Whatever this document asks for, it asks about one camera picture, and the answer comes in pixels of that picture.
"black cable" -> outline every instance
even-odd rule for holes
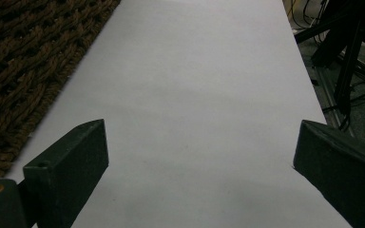
[[[347,114],[345,116],[345,119],[343,119],[342,123],[340,123],[340,126],[339,126],[339,130],[344,130],[344,127],[346,124],[348,124],[348,126],[346,127],[346,129],[348,129],[349,125],[351,124],[350,123],[350,120],[351,120],[351,115],[350,114]]]
[[[290,11],[292,12],[292,19],[293,19],[293,22],[299,27],[299,28],[294,28],[294,29],[307,29],[306,27],[303,27],[301,26],[297,21],[296,21],[296,18],[295,18],[295,14],[294,14],[294,11],[293,11],[293,8],[295,6],[295,0],[291,0],[291,8],[290,8]]]
[[[365,94],[362,94],[362,95],[360,95],[358,97],[355,97],[355,98],[351,99],[350,100],[350,103],[355,102],[357,100],[360,100],[360,99],[362,99],[364,97],[365,97]],[[337,105],[337,104],[336,105],[329,106],[329,107],[324,107],[324,108],[322,108],[322,112],[332,111],[332,110],[337,109],[337,108],[339,108],[339,105]]]
[[[360,85],[363,85],[363,84],[365,84],[365,81],[355,83],[355,84],[351,85],[351,90],[354,89],[356,86],[360,86]]]
[[[324,14],[326,4],[327,4],[327,1],[325,1],[325,0],[323,0],[321,2],[321,8],[319,9],[318,17],[317,17],[318,18],[318,21],[317,21],[318,23],[321,20],[322,15]],[[320,43],[322,43],[321,33],[318,35],[318,40],[319,40]]]
[[[307,0],[306,4],[304,5],[304,8],[303,8],[303,20],[305,23],[307,23],[308,25],[312,26],[313,24],[313,21],[311,23],[309,23],[307,21],[306,18],[310,18],[310,19],[313,19],[312,17],[308,16],[307,13],[306,13],[306,10],[307,10],[307,7],[308,7],[308,4],[310,3],[310,0]]]

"electrical cord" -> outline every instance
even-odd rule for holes
[[[338,129],[345,132],[350,125],[351,125],[351,115],[347,114]]]
[[[311,23],[309,23],[309,22],[307,21],[307,19],[306,19],[306,18],[309,18],[309,19],[315,19],[315,18],[312,18],[312,17],[308,16],[308,15],[307,15],[307,13],[306,13],[306,10],[307,10],[307,7],[308,7],[308,4],[309,4],[309,3],[310,3],[310,0],[307,0],[306,4],[304,5],[304,8],[303,8],[303,20],[304,20],[304,22],[305,22],[305,23],[307,23],[309,26],[312,26],[312,25],[313,25],[314,20],[313,20]]]
[[[355,98],[351,99],[350,103],[355,102],[355,101],[360,100],[360,99],[363,99],[363,98],[365,98],[365,94],[362,94],[358,97],[355,97]],[[332,111],[332,110],[337,109],[337,108],[339,108],[339,105],[337,105],[337,104],[329,106],[329,107],[324,107],[324,108],[322,108],[322,112]]]
[[[294,7],[295,7],[295,0],[291,0],[291,8],[290,8],[290,10],[289,10],[289,12],[291,12],[292,13],[292,19],[293,19],[293,22],[298,26],[298,28],[294,28],[294,29],[297,29],[297,30],[301,30],[301,29],[307,29],[306,27],[303,27],[303,26],[301,26],[297,21],[296,21],[296,18],[295,18],[295,14],[294,14],[294,11],[293,11],[293,9],[294,9]]]

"woven rug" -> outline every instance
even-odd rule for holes
[[[0,177],[119,0],[0,0]]]

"white sheet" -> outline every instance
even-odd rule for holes
[[[124,0],[7,178],[101,118],[110,166],[73,227],[350,227],[292,167],[324,118],[280,0]]]

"chair leg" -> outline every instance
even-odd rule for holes
[[[334,93],[339,111],[344,115],[349,115],[351,111],[350,85],[363,39],[363,29],[360,26],[360,20],[357,20],[355,23],[355,26],[351,31],[351,35],[352,36],[346,48],[343,66],[340,69],[339,77],[336,83],[336,90]]]

